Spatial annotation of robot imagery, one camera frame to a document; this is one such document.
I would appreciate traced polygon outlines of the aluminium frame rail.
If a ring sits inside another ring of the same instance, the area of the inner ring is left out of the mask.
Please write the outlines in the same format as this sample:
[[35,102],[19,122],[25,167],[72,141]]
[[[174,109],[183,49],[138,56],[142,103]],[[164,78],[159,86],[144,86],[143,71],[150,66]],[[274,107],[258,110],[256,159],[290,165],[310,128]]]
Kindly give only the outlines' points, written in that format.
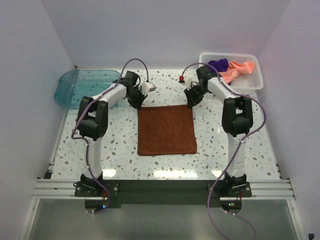
[[[38,179],[32,199],[75,199],[75,179]],[[252,197],[248,200],[294,200],[295,194],[289,180],[252,180]]]

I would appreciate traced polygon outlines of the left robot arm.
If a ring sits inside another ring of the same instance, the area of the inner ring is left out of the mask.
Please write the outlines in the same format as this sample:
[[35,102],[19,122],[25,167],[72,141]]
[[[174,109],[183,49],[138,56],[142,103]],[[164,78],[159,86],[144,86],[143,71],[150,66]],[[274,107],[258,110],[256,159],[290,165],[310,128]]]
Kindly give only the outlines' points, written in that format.
[[134,109],[140,109],[148,96],[153,84],[141,84],[141,77],[132,71],[127,71],[120,80],[115,80],[105,91],[80,101],[75,129],[71,138],[85,141],[84,170],[80,181],[75,183],[75,195],[107,196],[109,191],[103,183],[101,165],[102,139],[109,124],[109,109],[118,101],[127,99]]

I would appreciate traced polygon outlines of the brown towel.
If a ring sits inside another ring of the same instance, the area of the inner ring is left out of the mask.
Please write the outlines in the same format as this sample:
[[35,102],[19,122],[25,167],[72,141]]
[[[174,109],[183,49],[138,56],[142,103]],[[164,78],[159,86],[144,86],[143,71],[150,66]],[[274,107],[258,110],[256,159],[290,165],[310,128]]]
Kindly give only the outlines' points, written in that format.
[[187,105],[142,107],[137,111],[137,154],[196,154],[193,110]]

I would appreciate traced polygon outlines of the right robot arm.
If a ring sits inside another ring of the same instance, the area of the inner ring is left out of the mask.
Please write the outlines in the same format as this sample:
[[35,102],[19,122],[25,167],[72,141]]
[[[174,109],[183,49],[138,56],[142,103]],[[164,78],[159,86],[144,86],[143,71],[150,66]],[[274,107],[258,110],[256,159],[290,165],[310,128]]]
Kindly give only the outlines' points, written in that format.
[[221,125],[227,134],[228,162],[210,191],[220,197],[238,196],[246,188],[245,136],[253,126],[252,100],[231,89],[218,71],[210,64],[203,63],[196,70],[198,82],[185,79],[184,94],[189,109],[198,105],[205,94],[214,94],[223,104]]

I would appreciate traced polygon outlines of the purple towel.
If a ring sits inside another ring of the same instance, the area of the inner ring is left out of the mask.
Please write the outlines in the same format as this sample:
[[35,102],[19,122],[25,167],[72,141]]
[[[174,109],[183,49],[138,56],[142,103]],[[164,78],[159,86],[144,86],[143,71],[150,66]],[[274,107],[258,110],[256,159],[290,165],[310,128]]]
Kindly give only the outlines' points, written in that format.
[[213,66],[219,73],[226,72],[229,67],[229,62],[226,58],[220,60],[211,60],[208,62],[208,64]]

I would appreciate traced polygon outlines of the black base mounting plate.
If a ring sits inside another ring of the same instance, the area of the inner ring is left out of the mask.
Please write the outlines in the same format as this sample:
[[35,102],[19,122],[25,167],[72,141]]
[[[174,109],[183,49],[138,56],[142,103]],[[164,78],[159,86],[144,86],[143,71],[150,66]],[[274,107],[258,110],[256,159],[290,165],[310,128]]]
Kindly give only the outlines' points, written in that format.
[[73,184],[74,195],[85,199],[85,208],[102,210],[123,205],[202,205],[219,208],[223,199],[252,196],[250,183],[227,188],[214,180],[103,180],[103,187],[90,180]]

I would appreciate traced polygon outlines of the blue transparent plastic tray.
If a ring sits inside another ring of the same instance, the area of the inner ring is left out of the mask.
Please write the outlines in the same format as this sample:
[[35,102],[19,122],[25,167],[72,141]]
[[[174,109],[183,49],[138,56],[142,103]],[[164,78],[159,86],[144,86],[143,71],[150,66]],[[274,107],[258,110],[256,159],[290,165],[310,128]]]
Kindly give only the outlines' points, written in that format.
[[77,110],[83,97],[93,97],[111,86],[120,76],[115,70],[72,70],[63,74],[54,94],[55,102]]

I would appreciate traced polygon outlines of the white plastic basket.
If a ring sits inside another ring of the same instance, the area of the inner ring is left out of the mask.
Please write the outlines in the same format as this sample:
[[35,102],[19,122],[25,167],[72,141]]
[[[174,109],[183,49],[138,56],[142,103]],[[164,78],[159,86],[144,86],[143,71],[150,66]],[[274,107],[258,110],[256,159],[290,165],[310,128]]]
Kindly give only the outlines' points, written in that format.
[[252,94],[264,87],[260,64],[254,55],[216,52],[203,52],[199,55],[199,62],[201,63],[208,63],[209,61],[218,61],[221,59],[227,59],[228,62],[234,61],[241,64],[245,62],[255,63],[255,67],[251,73],[240,73],[239,76],[230,83],[230,86],[235,91],[241,94]]

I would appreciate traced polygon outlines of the pink towel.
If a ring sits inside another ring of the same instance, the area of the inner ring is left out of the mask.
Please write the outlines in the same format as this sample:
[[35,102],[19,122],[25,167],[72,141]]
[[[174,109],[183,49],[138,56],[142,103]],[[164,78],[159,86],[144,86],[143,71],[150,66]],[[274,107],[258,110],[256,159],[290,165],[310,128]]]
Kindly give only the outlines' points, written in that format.
[[224,72],[219,72],[227,84],[230,84],[240,75],[251,74],[256,67],[256,63],[252,61],[247,61],[244,63],[239,63],[236,61],[229,61],[228,68]]

